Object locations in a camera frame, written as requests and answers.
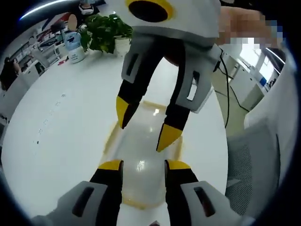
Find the white desk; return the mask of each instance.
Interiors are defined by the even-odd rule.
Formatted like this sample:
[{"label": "white desk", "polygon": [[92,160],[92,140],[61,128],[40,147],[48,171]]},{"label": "white desk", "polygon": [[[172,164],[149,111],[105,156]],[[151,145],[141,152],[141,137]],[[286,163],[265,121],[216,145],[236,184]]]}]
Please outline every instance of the white desk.
[{"label": "white desk", "polygon": [[[30,217],[45,215],[80,181],[89,181],[117,121],[122,58],[92,52],[83,61],[51,66],[30,88],[7,129],[2,163],[7,182]],[[168,105],[177,67],[162,60],[145,100]],[[182,161],[199,180],[225,193],[228,149],[222,113],[213,93],[183,132]],[[169,225],[166,204],[137,210],[122,204],[118,225]]]}]

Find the white pot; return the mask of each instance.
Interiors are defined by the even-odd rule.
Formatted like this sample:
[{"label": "white pot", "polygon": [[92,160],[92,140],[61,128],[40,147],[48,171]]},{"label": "white pot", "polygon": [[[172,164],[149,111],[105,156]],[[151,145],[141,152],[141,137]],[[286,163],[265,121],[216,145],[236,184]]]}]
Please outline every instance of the white pot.
[{"label": "white pot", "polygon": [[115,50],[117,56],[124,57],[130,50],[130,39],[129,38],[117,38],[115,39]]}]

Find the person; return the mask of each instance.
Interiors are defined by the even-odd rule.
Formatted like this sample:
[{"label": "person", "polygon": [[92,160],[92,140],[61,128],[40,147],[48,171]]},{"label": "person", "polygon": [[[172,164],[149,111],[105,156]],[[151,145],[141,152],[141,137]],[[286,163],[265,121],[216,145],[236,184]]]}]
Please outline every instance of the person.
[{"label": "person", "polygon": [[6,57],[4,60],[3,70],[0,75],[1,88],[7,91],[11,84],[16,80],[17,74],[21,71],[19,64],[15,59],[10,60]]},{"label": "person", "polygon": [[223,6],[219,18],[219,38],[217,45],[230,43],[231,38],[257,38],[257,42],[271,47],[280,47],[282,39],[277,38],[275,26],[268,25],[259,11]]},{"label": "person", "polygon": [[86,18],[97,13],[99,10],[94,4],[84,3],[84,1],[81,1],[79,6],[71,11],[71,15],[75,15],[77,19],[77,28],[84,23]]}]

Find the robotic hand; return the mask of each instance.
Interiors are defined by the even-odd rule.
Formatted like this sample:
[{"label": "robotic hand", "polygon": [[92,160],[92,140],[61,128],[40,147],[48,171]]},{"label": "robotic hand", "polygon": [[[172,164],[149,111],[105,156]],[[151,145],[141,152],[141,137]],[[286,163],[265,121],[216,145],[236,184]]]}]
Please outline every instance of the robotic hand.
[{"label": "robotic hand", "polygon": [[[32,219],[39,226],[115,226],[122,202],[123,161],[99,166],[90,182],[83,181],[62,196],[47,216]],[[165,161],[166,203],[171,226],[240,225],[242,217],[229,200],[207,182],[198,182],[181,161]]]},{"label": "robotic hand", "polygon": [[[177,49],[178,78],[157,151],[172,144],[182,133],[190,111],[198,112],[212,92],[209,74],[218,64],[218,0],[110,0],[122,20],[133,28],[133,39],[123,69],[116,100],[119,125],[125,128],[147,91],[151,77],[166,55]],[[196,80],[193,100],[187,97]],[[242,218],[229,200],[207,182],[198,182],[190,167],[166,160],[166,202],[171,226],[239,225]],[[99,166],[90,182],[81,182],[58,202],[40,225],[115,226],[122,202],[123,161]]]},{"label": "robotic hand", "polygon": [[[158,140],[161,152],[181,136],[190,111],[197,113],[212,92],[209,75],[221,55],[214,44],[221,4],[218,0],[111,0],[110,4],[133,28],[116,100],[121,128],[137,110],[161,59],[176,49],[179,72]],[[189,100],[193,79],[197,90]]]}]

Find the pixelated area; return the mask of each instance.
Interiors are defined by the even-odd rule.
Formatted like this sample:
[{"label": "pixelated area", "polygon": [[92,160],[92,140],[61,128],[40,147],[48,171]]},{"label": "pixelated area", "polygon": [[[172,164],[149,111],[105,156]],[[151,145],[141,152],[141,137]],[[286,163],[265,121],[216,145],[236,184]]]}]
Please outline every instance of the pixelated area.
[{"label": "pixelated area", "polygon": [[219,21],[217,45],[252,44],[255,48],[280,48],[284,40],[282,27],[277,21],[266,21],[265,16],[255,10],[222,7]]}]

